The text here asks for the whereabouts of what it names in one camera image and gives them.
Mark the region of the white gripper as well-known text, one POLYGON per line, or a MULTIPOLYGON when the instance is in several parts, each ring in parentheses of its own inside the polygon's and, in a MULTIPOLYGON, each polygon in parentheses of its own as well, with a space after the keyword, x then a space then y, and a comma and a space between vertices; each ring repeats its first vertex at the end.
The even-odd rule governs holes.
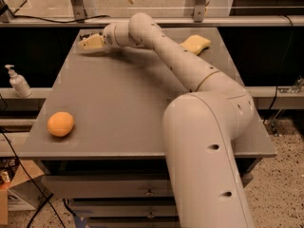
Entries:
POLYGON ((111 23, 107 25, 103 30, 103 36, 100 33, 97 33, 99 38, 94 42, 85 42, 80 40, 78 46, 84 50, 88 49, 99 49, 102 48, 105 44, 112 47, 119 47, 121 44, 120 40, 120 24, 111 23))

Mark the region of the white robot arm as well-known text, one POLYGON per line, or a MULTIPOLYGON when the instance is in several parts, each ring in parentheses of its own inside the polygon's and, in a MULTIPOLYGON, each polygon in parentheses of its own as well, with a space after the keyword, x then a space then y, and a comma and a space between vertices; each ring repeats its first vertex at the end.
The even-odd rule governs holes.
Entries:
POLYGON ((145 13, 111 23, 79 45, 150 48, 186 88, 162 120, 181 228, 255 228, 232 148, 255 115, 245 87, 167 37, 145 13))

